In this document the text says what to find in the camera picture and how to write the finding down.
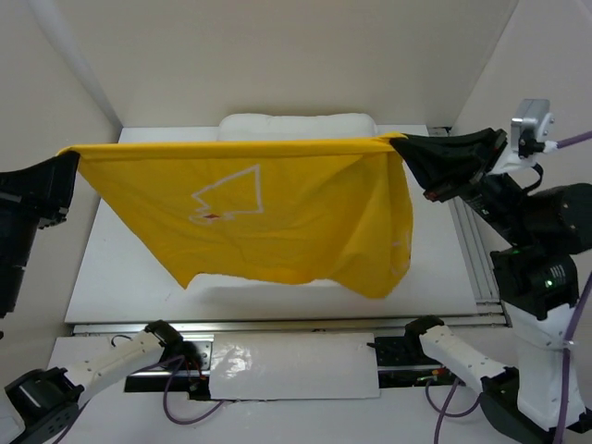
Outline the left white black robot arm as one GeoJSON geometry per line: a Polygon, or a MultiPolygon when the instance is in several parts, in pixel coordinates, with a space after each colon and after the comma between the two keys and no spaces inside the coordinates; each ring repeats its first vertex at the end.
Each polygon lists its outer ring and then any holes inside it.
{"type": "MultiPolygon", "coordinates": [[[[65,222],[80,156],[68,151],[1,175],[1,314],[14,311],[36,233],[65,222]]],[[[197,361],[169,323],[148,324],[111,351],[68,367],[32,370],[1,389],[1,440],[60,440],[97,394],[138,371],[197,361]]]]}

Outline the yellow pillowcase with white print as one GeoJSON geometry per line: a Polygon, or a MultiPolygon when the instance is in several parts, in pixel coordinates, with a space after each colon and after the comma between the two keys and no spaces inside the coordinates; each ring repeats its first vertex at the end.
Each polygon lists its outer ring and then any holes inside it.
{"type": "Polygon", "coordinates": [[[74,145],[78,170],[181,285],[200,274],[387,297],[412,259],[403,135],[74,145]]]}

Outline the white pillow with yellow edge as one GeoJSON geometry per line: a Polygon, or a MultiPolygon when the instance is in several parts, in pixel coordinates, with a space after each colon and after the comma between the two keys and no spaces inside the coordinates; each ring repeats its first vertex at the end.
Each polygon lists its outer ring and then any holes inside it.
{"type": "Polygon", "coordinates": [[[367,114],[328,116],[269,116],[234,114],[218,126],[220,142],[298,141],[368,138],[378,134],[375,121],[367,114]]]}

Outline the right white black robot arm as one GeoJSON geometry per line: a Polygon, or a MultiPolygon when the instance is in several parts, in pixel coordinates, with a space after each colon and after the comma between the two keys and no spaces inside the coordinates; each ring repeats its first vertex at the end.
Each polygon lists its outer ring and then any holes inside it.
{"type": "Polygon", "coordinates": [[[504,163],[511,148],[502,130],[407,135],[390,144],[427,200],[464,201],[507,241],[491,261],[519,363],[487,358],[433,315],[406,326],[407,358],[448,368],[476,393],[493,428],[516,442],[560,443],[566,431],[587,432],[591,411],[578,388],[571,341],[591,292],[579,284],[574,262],[591,247],[590,185],[518,185],[504,163]]]}

